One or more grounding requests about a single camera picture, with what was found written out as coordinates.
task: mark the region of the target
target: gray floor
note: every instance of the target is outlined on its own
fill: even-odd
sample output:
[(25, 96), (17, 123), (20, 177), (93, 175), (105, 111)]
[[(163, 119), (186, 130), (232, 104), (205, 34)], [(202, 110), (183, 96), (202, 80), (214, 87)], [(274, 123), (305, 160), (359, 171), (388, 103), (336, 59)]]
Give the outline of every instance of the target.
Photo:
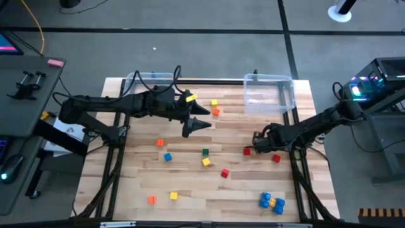
[[(405, 28), (404, 2), (358, 1), (352, 21), (335, 23), (327, 16), (333, 0), (283, 1), (291, 30)], [(27, 4), (43, 27), (282, 29), (277, 0), (116, 0), (77, 15), (59, 14), (57, 1), (34, 2)], [(78, 9), (98, 2), (83, 1)], [(35, 26), (19, 1), (13, 1), (0, 14), (0, 25)], [(41, 46), (38, 33), (18, 34), (33, 46)], [(46, 55), (68, 60), (62, 77), (73, 94), (97, 96), (105, 77), (125, 77), (135, 69), (172, 72), (177, 64), (183, 66), (184, 77), (241, 78), (255, 68), (261, 73), (290, 75), (283, 35), (45, 33), (45, 36)], [(291, 40), (298, 76), (310, 81), (317, 112), (337, 102), (332, 95), (333, 82), (348, 81), (373, 58), (405, 56), (405, 36), (293, 35)], [(51, 111), (57, 108), (52, 101), (47, 107)], [(380, 155), (358, 149), (348, 128), (338, 127), (329, 133), (325, 147), (343, 219), (357, 222), (358, 208), (405, 207), (404, 183), (371, 185), (370, 178), (385, 174), (386, 166)], [(42, 180), (41, 198), (30, 201), (21, 197), (13, 213), (0, 217), (0, 223), (69, 217), (78, 180), (77, 175), (50, 174)]]

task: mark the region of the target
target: desk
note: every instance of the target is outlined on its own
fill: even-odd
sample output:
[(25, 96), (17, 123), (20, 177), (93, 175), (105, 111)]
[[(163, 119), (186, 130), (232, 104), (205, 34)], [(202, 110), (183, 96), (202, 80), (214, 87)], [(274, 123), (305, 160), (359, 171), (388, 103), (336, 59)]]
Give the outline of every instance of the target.
[[(117, 97), (121, 81), (120, 78), (107, 78), (102, 96)], [(296, 80), (294, 86), (300, 120), (315, 115), (309, 81)], [(289, 155), (276, 153), (282, 161), (274, 163), (270, 160), (274, 152), (252, 154), (250, 158), (242, 153), (243, 146), (251, 144), (253, 131), (261, 131), (270, 122), (283, 123), (282, 116), (245, 115), (241, 85), (180, 85), (180, 88), (198, 94), (197, 102), (209, 110), (212, 109), (211, 100), (217, 99), (221, 115), (199, 115), (198, 119), (212, 123), (212, 127), (193, 132), (188, 139), (181, 137), (179, 122), (158, 117), (131, 118), (113, 219), (298, 221)], [(98, 113), (97, 119), (112, 125), (114, 116), (114, 113)], [(165, 139), (164, 147), (156, 146), (158, 138)], [(101, 143), (95, 140), (89, 149)], [(314, 147), (324, 153), (322, 145), (315, 143)], [(209, 148), (213, 167), (202, 165), (203, 148)], [(75, 202), (78, 213), (100, 187), (107, 150), (97, 150), (85, 159)], [(168, 163), (163, 158), (167, 152), (173, 157)], [(330, 212), (339, 217), (327, 162), (310, 149), (307, 159), (315, 193)], [(227, 179), (220, 176), (223, 168), (230, 170)], [(169, 199), (170, 191), (178, 192), (177, 201)], [(273, 198), (286, 199), (283, 215), (275, 215), (258, 206), (263, 191), (271, 193)], [(147, 204), (148, 195), (157, 197), (155, 205)], [(306, 194), (303, 198), (309, 215)]]

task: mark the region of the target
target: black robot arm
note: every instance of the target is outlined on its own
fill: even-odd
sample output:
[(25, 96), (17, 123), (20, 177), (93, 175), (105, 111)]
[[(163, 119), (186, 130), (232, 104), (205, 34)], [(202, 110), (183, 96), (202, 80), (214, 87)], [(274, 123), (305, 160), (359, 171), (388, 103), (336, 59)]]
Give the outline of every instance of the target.
[(255, 132), (252, 139), (257, 153), (286, 150), (291, 148), (308, 148), (315, 137), (329, 133), (339, 125), (351, 125), (365, 117), (360, 105), (354, 101), (341, 101), (311, 118), (294, 125), (271, 123), (262, 132)]
[(210, 112), (199, 106), (196, 100), (186, 102), (193, 94), (189, 90), (175, 94), (173, 88), (155, 86), (151, 91), (129, 94), (122, 98), (93, 98), (89, 96), (69, 97), (62, 103), (59, 119), (66, 124), (80, 124), (90, 131), (99, 132), (103, 141), (120, 144), (121, 128), (107, 126), (90, 116), (88, 111), (124, 113), (135, 118), (146, 115), (178, 120), (183, 126), (183, 137), (188, 137), (195, 130), (210, 127), (211, 124), (190, 115), (209, 115)]

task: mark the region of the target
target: tripod base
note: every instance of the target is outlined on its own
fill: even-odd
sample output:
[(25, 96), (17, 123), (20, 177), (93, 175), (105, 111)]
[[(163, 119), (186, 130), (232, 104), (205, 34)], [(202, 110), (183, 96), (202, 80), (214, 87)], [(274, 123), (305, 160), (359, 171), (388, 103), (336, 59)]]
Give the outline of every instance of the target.
[(336, 11), (336, 6), (332, 6), (331, 8), (328, 9), (328, 15), (330, 18), (335, 20), (336, 22), (348, 22), (352, 18), (352, 13), (348, 12), (345, 15), (341, 15)]

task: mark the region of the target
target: pink eraser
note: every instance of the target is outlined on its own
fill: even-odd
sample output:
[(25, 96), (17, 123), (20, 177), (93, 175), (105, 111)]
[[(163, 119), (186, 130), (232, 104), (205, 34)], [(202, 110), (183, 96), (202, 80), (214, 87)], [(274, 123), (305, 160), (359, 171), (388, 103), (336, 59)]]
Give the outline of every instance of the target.
[(48, 64), (54, 67), (63, 67), (64, 63), (58, 60), (48, 60)]

